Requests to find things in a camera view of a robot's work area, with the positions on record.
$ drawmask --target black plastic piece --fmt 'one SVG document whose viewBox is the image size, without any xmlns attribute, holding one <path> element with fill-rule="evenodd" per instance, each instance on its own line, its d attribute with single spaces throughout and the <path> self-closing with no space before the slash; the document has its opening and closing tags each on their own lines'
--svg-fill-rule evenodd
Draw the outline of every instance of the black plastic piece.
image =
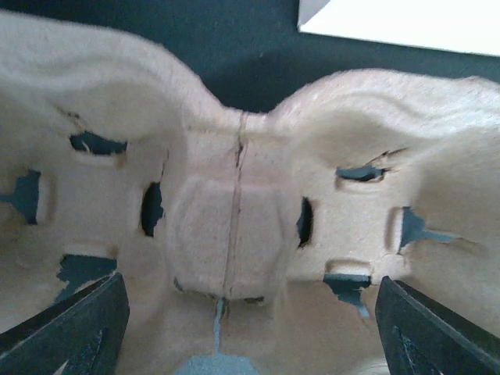
<svg viewBox="0 0 500 375">
<path fill-rule="evenodd" d="M 0 334 L 0 374 L 110 375 L 129 317 L 119 273 Z"/>
<path fill-rule="evenodd" d="M 375 308 L 392 375 L 500 374 L 500 339 L 385 277 Z"/>
</svg>

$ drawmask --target white paper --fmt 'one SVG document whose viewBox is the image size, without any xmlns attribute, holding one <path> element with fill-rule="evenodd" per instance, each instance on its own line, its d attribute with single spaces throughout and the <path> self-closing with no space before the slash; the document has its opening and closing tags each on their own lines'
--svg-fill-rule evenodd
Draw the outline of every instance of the white paper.
<svg viewBox="0 0 500 375">
<path fill-rule="evenodd" d="M 298 29 L 395 45 L 500 55 L 499 10 L 498 0 L 301 0 Z"/>
</svg>

